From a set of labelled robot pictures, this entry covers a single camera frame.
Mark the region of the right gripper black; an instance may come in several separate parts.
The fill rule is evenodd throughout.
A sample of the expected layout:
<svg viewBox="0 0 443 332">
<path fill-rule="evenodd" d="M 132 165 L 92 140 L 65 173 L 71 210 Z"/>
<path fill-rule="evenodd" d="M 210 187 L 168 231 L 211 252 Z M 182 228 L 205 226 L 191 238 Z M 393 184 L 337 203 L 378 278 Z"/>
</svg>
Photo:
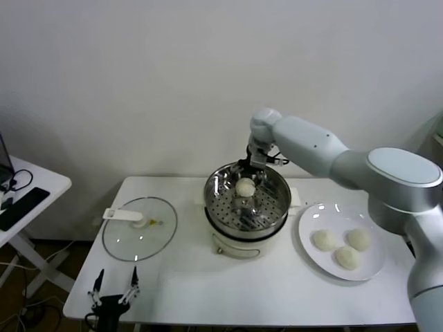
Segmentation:
<svg viewBox="0 0 443 332">
<path fill-rule="evenodd" d="M 273 164 L 273 158 L 269 156 L 272 147 L 272 145 L 266 143 L 249 143 L 246 148 L 246 159 L 239 159 L 230 167 L 231 178 L 239 180 L 246 166 L 247 169 L 255 170 L 255 186 L 263 185 L 267 180 L 265 168 Z"/>
</svg>

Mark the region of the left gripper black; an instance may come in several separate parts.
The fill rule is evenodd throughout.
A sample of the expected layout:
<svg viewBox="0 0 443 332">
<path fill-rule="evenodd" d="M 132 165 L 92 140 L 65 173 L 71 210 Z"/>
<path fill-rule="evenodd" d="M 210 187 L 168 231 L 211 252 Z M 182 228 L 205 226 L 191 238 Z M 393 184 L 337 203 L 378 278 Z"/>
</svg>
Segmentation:
<svg viewBox="0 0 443 332">
<path fill-rule="evenodd" d="M 115 332 L 120 316 L 128 312 L 130 304 L 139 295 L 137 267 L 134 266 L 130 287 L 123 295 L 110 295 L 100 298 L 100 289 L 105 270 L 102 269 L 94 281 L 93 289 L 87 292 L 91 300 L 92 312 L 85 315 L 85 324 L 92 331 Z"/>
</svg>

